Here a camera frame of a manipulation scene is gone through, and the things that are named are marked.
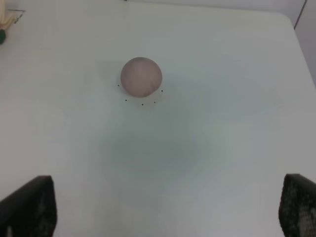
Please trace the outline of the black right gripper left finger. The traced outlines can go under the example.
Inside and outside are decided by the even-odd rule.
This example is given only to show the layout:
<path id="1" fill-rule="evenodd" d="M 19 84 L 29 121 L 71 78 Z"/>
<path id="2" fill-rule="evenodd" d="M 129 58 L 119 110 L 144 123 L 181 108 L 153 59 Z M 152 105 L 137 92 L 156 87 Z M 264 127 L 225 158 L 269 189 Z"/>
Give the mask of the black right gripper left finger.
<path id="1" fill-rule="evenodd" d="M 0 201 L 2 237 L 52 237 L 57 204 L 51 176 L 38 176 Z"/>

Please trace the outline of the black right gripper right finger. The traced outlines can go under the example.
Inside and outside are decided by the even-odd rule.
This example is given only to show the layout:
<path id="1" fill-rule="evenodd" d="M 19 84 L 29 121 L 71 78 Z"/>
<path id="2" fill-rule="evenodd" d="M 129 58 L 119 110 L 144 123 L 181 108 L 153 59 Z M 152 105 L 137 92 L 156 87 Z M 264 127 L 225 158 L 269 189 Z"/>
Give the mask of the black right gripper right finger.
<path id="1" fill-rule="evenodd" d="M 300 174 L 286 174 L 278 219 L 286 237 L 315 237 L 316 184 Z"/>

